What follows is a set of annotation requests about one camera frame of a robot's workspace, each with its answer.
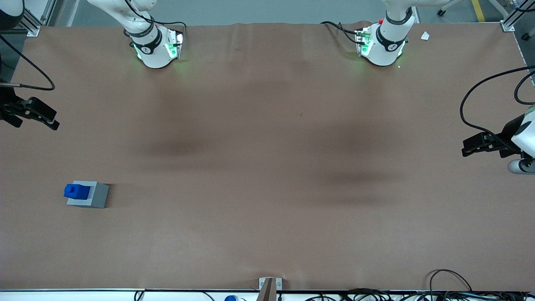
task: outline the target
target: gray box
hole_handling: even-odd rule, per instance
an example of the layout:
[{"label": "gray box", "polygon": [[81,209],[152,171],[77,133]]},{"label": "gray box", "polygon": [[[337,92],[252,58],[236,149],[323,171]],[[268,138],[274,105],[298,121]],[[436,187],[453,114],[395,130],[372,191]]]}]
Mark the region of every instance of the gray box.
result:
[{"label": "gray box", "polygon": [[80,184],[89,186],[89,195],[87,200],[75,200],[69,198],[67,205],[82,207],[82,208],[104,208],[106,207],[106,198],[108,198],[108,191],[110,187],[95,181],[73,181],[72,184]]}]

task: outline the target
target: blue block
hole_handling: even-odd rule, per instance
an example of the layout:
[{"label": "blue block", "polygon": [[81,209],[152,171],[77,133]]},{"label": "blue block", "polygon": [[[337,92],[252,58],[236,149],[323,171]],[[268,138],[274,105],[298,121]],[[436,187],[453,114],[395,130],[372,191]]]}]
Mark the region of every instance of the blue block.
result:
[{"label": "blue block", "polygon": [[87,199],[77,200],[73,198],[67,199],[67,205],[82,207],[82,208],[105,208],[106,199],[108,198],[108,191],[110,187],[95,181],[73,181],[74,185],[88,186],[89,195]]},{"label": "blue block", "polygon": [[80,184],[67,184],[63,196],[75,200],[87,200],[91,187]]}]

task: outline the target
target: brown paper tabletop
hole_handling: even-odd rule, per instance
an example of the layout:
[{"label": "brown paper tabletop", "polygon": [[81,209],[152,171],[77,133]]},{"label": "brown paper tabletop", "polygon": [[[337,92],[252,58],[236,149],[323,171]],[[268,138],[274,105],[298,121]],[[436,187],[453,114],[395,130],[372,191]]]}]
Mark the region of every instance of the brown paper tabletop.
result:
[{"label": "brown paper tabletop", "polygon": [[[498,24],[409,37],[376,67],[323,25],[189,27],[182,60],[151,70],[122,28],[43,28],[24,53],[57,88],[17,93],[61,125],[0,124],[0,287],[268,275],[286,289],[423,289],[449,268],[476,290],[533,289],[535,178],[498,153],[463,158],[478,131],[458,115],[473,84],[524,66],[515,38]],[[481,86],[467,119],[500,132],[527,108],[513,99],[524,75]],[[22,60],[13,82],[46,85]],[[110,184],[107,208],[67,206],[73,180]]]}]

